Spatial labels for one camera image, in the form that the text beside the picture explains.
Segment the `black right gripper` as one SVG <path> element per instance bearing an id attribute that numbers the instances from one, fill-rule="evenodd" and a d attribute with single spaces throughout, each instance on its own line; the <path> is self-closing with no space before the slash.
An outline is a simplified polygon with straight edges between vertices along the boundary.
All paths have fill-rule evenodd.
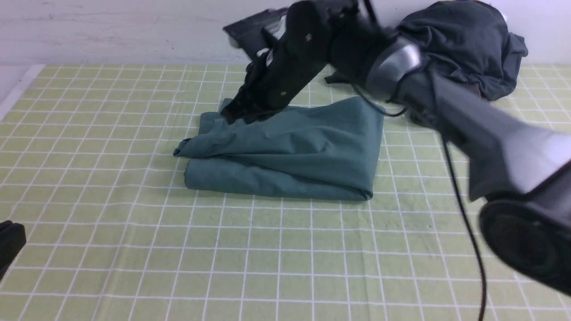
<path id="1" fill-rule="evenodd" d="M 246 67 L 235 97 L 223 99 L 221 116 L 228 124 L 251 124 L 281 112 L 326 67 L 344 19 L 356 15 L 355 0 L 294 2 L 280 30 L 266 35 L 270 47 Z"/>

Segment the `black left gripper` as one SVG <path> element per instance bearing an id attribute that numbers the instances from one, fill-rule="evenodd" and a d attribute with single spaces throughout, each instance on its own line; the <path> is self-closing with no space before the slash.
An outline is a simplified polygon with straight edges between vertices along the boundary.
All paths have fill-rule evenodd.
<path id="1" fill-rule="evenodd" d="M 0 224 L 0 280 L 8 271 L 26 244 L 26 230 L 23 224 L 4 221 Z"/>

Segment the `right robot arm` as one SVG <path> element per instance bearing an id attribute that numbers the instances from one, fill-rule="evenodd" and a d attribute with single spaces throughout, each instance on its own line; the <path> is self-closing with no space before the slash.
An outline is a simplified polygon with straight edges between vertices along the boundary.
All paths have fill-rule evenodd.
<path id="1" fill-rule="evenodd" d="M 571 292 L 570 136 L 524 123 L 452 81 L 421 71 L 416 45 L 382 27 L 369 0 L 302 0 L 224 26 L 251 59 L 222 114 L 263 120 L 282 111 L 326 65 L 371 97 L 411 110 L 469 160 L 479 229 L 506 265 Z"/>

